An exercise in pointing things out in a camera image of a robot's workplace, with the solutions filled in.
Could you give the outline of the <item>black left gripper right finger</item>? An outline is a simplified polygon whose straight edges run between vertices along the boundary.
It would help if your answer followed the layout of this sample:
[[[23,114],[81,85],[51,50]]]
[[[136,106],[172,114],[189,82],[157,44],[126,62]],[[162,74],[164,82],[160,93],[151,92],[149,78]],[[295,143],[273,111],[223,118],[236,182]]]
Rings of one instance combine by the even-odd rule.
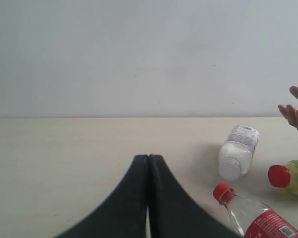
[[[161,155],[149,155],[148,209],[152,238],[238,238],[182,188]]]

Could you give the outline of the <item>person's open bare hand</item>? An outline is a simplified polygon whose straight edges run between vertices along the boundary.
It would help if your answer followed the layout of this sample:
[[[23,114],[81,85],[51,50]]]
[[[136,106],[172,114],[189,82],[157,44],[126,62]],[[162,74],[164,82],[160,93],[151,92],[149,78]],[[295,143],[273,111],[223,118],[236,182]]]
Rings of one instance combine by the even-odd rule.
[[[291,86],[289,88],[290,93],[298,100],[298,87]],[[288,123],[297,129],[298,131],[298,109],[296,109],[293,105],[278,105],[278,109],[281,115],[288,121]]]

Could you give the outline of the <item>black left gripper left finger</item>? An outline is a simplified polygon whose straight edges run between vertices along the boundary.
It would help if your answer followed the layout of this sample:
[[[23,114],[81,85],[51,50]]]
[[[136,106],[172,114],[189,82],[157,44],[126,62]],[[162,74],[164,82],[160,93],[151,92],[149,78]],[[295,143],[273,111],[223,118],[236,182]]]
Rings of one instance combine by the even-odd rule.
[[[136,155],[111,194],[59,238],[145,238],[149,157]]]

